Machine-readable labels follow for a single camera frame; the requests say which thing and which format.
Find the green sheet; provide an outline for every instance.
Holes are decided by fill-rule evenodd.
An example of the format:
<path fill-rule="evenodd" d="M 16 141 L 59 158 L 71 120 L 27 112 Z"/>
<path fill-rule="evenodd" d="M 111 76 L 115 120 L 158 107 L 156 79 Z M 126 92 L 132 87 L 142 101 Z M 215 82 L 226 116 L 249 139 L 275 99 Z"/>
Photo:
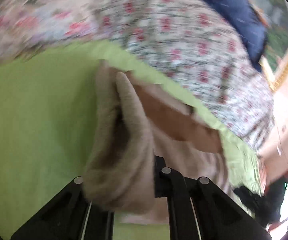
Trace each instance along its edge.
<path fill-rule="evenodd" d="M 12 234 L 82 169 L 96 126 L 94 78 L 98 60 L 133 70 L 195 107 L 220 130 L 233 186 L 261 193 L 255 153 L 200 100 L 163 74 L 108 41 L 49 49 L 29 61 L 0 66 L 0 235 Z M 116 223 L 114 240 L 169 239 L 167 225 Z"/>

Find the floral fabric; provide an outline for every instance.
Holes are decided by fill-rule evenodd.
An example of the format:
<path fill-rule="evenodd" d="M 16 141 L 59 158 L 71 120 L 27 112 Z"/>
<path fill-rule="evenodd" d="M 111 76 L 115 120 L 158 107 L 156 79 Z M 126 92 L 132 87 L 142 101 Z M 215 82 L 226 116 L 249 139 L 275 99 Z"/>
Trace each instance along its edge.
<path fill-rule="evenodd" d="M 76 37 L 109 37 L 190 90 L 258 149 L 273 97 L 236 30 L 202 0 L 0 0 L 0 61 Z"/>
<path fill-rule="evenodd" d="M 104 0 L 118 42 L 193 92 L 258 149 L 274 125 L 273 97 L 236 30 L 202 0 Z"/>
<path fill-rule="evenodd" d="M 0 61 L 45 44 L 97 39 L 95 0 L 0 0 Z"/>

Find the painting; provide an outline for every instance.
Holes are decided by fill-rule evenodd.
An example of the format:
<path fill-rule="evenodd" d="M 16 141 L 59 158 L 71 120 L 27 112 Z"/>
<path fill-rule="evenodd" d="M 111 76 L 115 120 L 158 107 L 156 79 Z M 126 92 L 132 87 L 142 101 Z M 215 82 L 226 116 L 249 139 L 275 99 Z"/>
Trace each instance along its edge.
<path fill-rule="evenodd" d="M 249 0 L 267 27 L 261 66 L 275 91 L 288 73 L 288 3 L 286 0 Z"/>

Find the towel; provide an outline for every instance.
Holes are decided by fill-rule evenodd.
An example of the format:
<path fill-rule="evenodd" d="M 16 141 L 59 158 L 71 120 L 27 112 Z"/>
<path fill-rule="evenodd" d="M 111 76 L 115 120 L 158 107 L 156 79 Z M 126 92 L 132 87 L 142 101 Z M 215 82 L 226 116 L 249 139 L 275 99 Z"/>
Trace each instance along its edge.
<path fill-rule="evenodd" d="M 168 222 L 166 199 L 154 195 L 154 155 L 183 176 L 209 177 L 232 196 L 217 130 L 158 84 L 145 84 L 107 63 L 96 76 L 97 128 L 84 192 L 122 222 Z"/>

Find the navy blue cloth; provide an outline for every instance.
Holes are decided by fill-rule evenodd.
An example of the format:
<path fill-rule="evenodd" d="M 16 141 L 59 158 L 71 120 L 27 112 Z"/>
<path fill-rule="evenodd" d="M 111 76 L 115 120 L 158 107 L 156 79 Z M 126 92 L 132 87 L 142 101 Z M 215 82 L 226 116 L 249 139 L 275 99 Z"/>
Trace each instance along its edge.
<path fill-rule="evenodd" d="M 261 72 L 259 61 L 264 51 L 267 33 L 248 0 L 204 1 L 236 29 L 248 52 L 252 66 Z"/>

